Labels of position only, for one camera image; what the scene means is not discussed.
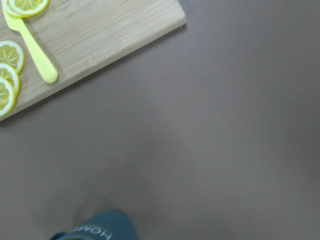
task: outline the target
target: bamboo cutting board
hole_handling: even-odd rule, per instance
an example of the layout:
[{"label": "bamboo cutting board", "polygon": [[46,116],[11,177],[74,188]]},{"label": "bamboo cutting board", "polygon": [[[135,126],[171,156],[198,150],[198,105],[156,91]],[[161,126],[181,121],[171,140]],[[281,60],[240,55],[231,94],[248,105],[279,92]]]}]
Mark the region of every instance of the bamboo cutting board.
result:
[{"label": "bamboo cutting board", "polygon": [[21,36],[8,28],[1,10],[0,41],[17,42],[26,58],[15,107],[0,121],[184,25],[186,17],[178,0],[52,0],[24,22],[59,78],[53,84],[41,79]]}]

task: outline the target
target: gray floor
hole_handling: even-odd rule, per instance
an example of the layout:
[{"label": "gray floor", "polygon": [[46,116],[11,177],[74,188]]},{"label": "gray floor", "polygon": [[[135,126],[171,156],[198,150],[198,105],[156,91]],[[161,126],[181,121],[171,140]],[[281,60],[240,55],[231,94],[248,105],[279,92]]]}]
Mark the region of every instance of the gray floor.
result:
[{"label": "gray floor", "polygon": [[0,123],[0,238],[106,209],[140,240],[320,239],[320,1],[181,0],[187,26]]}]

